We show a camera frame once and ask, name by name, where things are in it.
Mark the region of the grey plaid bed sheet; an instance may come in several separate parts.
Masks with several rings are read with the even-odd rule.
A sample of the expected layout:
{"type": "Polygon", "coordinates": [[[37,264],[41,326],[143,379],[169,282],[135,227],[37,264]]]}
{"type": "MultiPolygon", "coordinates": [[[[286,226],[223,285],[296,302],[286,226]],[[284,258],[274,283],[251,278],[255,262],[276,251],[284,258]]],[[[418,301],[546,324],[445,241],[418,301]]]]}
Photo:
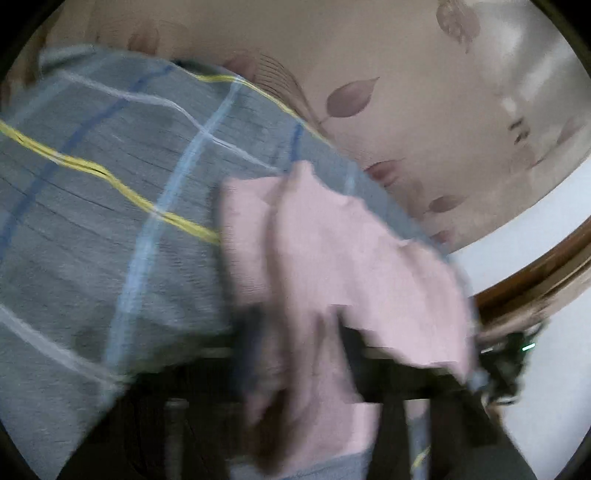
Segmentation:
{"type": "Polygon", "coordinates": [[[90,45],[54,50],[3,115],[72,156],[1,141],[1,475],[53,479],[126,374],[221,347],[228,295],[213,229],[228,175],[286,172],[366,201],[398,235],[418,224],[296,115],[242,79],[90,45]]]}

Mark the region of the beige leaf-print curtain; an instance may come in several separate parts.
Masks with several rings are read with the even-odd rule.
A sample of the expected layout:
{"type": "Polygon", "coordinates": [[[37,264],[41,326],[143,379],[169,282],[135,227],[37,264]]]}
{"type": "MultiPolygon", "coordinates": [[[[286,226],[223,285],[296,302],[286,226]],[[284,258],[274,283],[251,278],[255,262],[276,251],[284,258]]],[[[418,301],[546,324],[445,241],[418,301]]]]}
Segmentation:
{"type": "Polygon", "coordinates": [[[533,206],[590,152],[590,77],[530,1],[67,1],[44,47],[82,42],[242,75],[379,178],[454,248],[533,206]]]}

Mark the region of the pink knitted sweater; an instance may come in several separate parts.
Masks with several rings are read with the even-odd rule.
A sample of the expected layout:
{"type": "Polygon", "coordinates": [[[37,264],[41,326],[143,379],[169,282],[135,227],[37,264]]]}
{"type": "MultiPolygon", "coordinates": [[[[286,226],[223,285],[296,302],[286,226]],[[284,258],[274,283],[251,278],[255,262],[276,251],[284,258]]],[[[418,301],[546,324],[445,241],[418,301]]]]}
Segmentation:
{"type": "Polygon", "coordinates": [[[294,474],[374,440],[378,410],[353,389],[339,323],[404,363],[468,378],[473,321],[453,268],[322,184],[310,163],[226,180],[221,249],[235,306],[263,313],[245,416],[264,474],[294,474]]]}

